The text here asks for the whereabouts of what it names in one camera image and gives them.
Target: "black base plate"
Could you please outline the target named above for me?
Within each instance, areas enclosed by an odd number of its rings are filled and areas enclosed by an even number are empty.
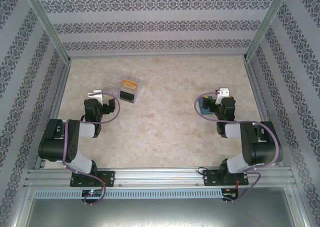
[[[113,187],[115,183],[115,172],[114,171],[98,171],[98,178],[102,179],[105,182],[106,187]],[[100,181],[92,180],[92,177],[85,175],[80,175],[72,173],[70,186],[71,187],[101,187],[102,184]]]
[[[218,169],[203,171],[204,186],[235,186],[237,180],[240,186],[249,185],[248,177],[244,173],[228,174],[222,180]]]

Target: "patterned wallpaper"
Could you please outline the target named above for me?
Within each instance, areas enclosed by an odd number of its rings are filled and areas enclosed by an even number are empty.
[[[40,0],[71,57],[244,54],[273,0]]]
[[[27,0],[0,0],[0,227],[34,167],[65,64]]]
[[[285,0],[251,60],[311,226],[320,226],[320,0]]]

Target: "marble floor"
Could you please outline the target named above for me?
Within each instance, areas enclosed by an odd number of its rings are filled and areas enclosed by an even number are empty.
[[[135,104],[120,101],[118,118],[98,138],[79,139],[78,149],[99,168],[218,166],[237,155],[241,141],[220,137],[216,124],[194,110],[199,95],[219,87],[236,100],[236,120],[260,120],[241,56],[73,60],[58,118],[79,120],[88,92],[103,90],[114,73],[142,80],[142,90]]]

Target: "purple cable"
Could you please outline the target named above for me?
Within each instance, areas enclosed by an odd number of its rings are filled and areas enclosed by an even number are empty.
[[[203,119],[207,120],[207,121],[214,121],[214,122],[221,122],[221,123],[227,123],[227,124],[238,124],[238,123],[254,123],[254,124],[257,124],[257,125],[260,125],[261,127],[263,127],[266,131],[268,131],[268,133],[271,135],[273,141],[274,141],[274,145],[275,145],[275,154],[274,154],[274,157],[273,159],[269,162],[269,163],[266,163],[266,164],[262,164],[262,165],[257,165],[257,166],[251,166],[249,168],[246,168],[243,170],[244,173],[246,174],[256,174],[258,175],[258,178],[256,179],[256,181],[248,188],[248,190],[243,194],[241,195],[238,199],[236,200],[233,200],[233,202],[235,201],[238,201],[238,200],[241,200],[244,196],[246,196],[251,190],[252,188],[258,183],[258,181],[260,180],[261,178],[261,174],[259,172],[248,172],[248,171],[251,171],[251,170],[255,170],[256,168],[264,168],[264,167],[268,167],[268,166],[271,166],[272,164],[274,164],[277,159],[278,159],[278,156],[279,156],[279,143],[278,143],[278,140],[275,136],[275,134],[271,131],[270,128],[268,128],[266,125],[264,125],[263,123],[260,123],[259,121],[254,121],[254,120],[245,120],[245,121],[228,121],[228,120],[219,120],[219,119],[212,119],[212,118],[207,118],[205,116],[203,116],[198,110],[197,110],[197,102],[198,100],[203,97],[203,96],[208,96],[208,95],[217,95],[217,94],[220,94],[219,92],[209,92],[209,93],[204,93],[202,95],[200,95],[198,98],[196,98],[195,102],[194,102],[194,110],[195,112]]]
[[[109,94],[109,93],[106,93],[106,92],[93,93],[93,94],[90,94],[90,96],[101,95],[101,94],[102,94],[102,95],[107,95],[107,96],[113,97],[113,98],[116,100],[116,102],[118,103],[118,111],[117,111],[115,117],[113,117],[112,119],[110,119],[110,120],[108,120],[108,121],[104,121],[104,122],[89,122],[89,121],[84,121],[84,123],[88,123],[88,124],[106,124],[106,123],[110,123],[111,121],[113,121],[115,118],[118,117],[118,115],[119,115],[119,113],[120,113],[120,102],[119,102],[119,100],[117,99],[117,97],[115,97],[113,94]],[[105,197],[106,192],[107,192],[106,184],[105,184],[105,182],[104,182],[102,179],[100,179],[100,178],[98,178],[98,177],[96,177],[96,176],[94,176],[94,175],[92,175],[92,174],[83,173],[83,172],[81,172],[81,171],[77,171],[77,170],[74,169],[74,168],[71,168],[70,166],[67,166],[66,157],[67,157],[67,149],[68,149],[68,125],[69,125],[69,121],[70,121],[70,120],[71,120],[71,119],[68,119],[68,120],[65,122],[65,127],[64,127],[64,149],[63,149],[62,164],[64,165],[64,167],[65,167],[66,169],[68,169],[68,170],[70,170],[70,171],[72,171],[72,172],[74,172],[74,173],[76,173],[76,174],[78,174],[78,175],[88,176],[88,177],[94,178],[94,179],[96,179],[96,180],[98,180],[98,181],[101,182],[102,188],[103,188],[103,194],[101,195],[101,197],[100,197],[99,199],[97,199],[94,203],[87,203],[87,202],[86,202],[86,198],[88,197],[88,195],[85,196],[84,199],[83,199],[83,202],[84,202],[85,205],[89,204],[90,206],[93,206],[93,205],[98,204],[98,203]]]

